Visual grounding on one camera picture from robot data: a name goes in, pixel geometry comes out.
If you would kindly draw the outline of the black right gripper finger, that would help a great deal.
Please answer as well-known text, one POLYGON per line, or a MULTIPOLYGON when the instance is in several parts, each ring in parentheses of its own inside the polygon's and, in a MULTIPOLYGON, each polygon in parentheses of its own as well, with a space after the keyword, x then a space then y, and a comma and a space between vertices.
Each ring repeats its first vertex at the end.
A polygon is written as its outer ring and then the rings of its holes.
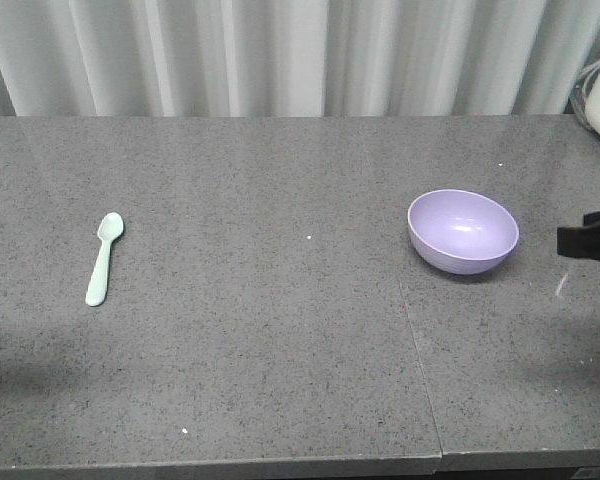
POLYGON ((600 211, 583 216, 580 227, 558 227, 557 254, 600 261, 600 211))

